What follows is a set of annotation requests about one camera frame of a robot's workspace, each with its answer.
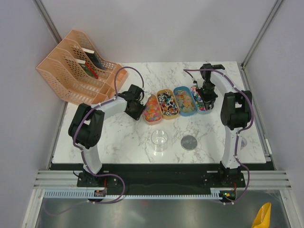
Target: gray disc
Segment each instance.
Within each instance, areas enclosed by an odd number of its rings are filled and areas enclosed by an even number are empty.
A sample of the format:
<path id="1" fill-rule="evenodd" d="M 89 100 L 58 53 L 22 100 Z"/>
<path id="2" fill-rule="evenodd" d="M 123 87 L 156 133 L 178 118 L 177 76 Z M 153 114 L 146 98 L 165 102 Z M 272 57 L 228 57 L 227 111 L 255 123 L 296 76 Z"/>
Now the gray disc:
<path id="1" fill-rule="evenodd" d="M 198 141 L 192 135 L 184 136 L 181 139 L 180 143 L 181 143 L 182 148 L 184 148 L 187 151 L 194 150 L 198 145 Z"/>

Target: clear plastic cup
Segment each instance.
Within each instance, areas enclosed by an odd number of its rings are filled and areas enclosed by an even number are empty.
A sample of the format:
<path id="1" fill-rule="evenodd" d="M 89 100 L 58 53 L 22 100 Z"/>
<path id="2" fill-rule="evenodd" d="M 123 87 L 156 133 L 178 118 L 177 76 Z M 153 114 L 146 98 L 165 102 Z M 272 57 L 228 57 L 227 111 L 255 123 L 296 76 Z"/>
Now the clear plastic cup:
<path id="1" fill-rule="evenodd" d="M 162 152 L 168 147 L 168 135 L 163 130 L 156 130 L 151 135 L 151 142 L 156 152 Z"/>

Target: black book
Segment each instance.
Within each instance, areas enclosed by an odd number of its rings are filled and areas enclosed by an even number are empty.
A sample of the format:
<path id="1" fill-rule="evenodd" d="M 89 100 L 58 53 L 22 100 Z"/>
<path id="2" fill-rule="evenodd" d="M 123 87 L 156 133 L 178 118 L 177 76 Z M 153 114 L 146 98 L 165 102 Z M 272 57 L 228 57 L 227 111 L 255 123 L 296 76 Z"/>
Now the black book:
<path id="1" fill-rule="evenodd" d="M 89 57 L 89 59 L 92 61 L 95 67 L 105 70 L 104 65 L 101 63 L 101 61 L 97 57 L 97 54 L 94 51 L 86 48 L 82 48 L 82 50 L 86 53 L 86 55 Z"/>

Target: white table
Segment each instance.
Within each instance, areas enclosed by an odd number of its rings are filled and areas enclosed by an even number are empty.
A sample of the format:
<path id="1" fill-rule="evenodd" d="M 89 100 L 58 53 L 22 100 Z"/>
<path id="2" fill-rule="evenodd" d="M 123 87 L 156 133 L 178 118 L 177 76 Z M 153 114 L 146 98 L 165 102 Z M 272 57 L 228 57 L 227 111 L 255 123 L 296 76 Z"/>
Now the white table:
<path id="1" fill-rule="evenodd" d="M 145 91 L 153 92 L 165 88 L 173 90 L 178 86 L 191 87 L 192 79 L 183 69 L 199 69 L 206 62 L 178 63 L 129 63 L 138 69 L 145 81 Z M 211 62 L 222 64 L 238 88 L 244 89 L 236 62 Z M 121 91 L 128 90 L 130 84 L 141 86 L 140 77 L 128 69 L 129 77 Z M 193 75 L 200 77 L 199 72 Z M 214 109 L 210 114 L 178 116 L 174 120 L 162 120 L 157 125 L 147 125 L 143 117 L 135 121 L 125 113 L 117 114 L 105 120 L 102 136 L 98 143 L 99 157 L 102 163 L 219 163 L 225 143 L 225 129 L 220 120 L 223 96 L 218 94 Z M 69 103 L 62 123 L 55 150 L 53 163 L 82 163 L 80 151 L 72 144 L 68 128 L 77 106 Z M 170 144 L 164 152 L 154 152 L 150 146 L 151 134 L 157 129 L 165 130 Z M 193 151 L 181 147 L 185 135 L 193 135 L 198 146 Z M 240 151 L 239 158 L 244 163 L 265 163 L 265 156 L 257 134 L 255 124 L 244 132 L 247 145 Z"/>

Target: wall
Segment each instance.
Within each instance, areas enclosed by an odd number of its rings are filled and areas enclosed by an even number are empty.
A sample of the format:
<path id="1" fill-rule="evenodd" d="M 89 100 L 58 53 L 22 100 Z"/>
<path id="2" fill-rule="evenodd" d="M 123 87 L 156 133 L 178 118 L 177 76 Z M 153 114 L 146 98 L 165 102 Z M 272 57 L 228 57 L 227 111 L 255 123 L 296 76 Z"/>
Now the wall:
<path id="1" fill-rule="evenodd" d="M 275 0 L 42 0 L 114 62 L 243 61 Z"/>
<path id="2" fill-rule="evenodd" d="M 304 214 L 304 1 L 286 0 L 246 71 L 280 169 Z"/>
<path id="3" fill-rule="evenodd" d="M 56 43 L 34 3 L 2 2 L 0 28 L 0 221 L 19 228 L 63 102 L 35 69 Z"/>

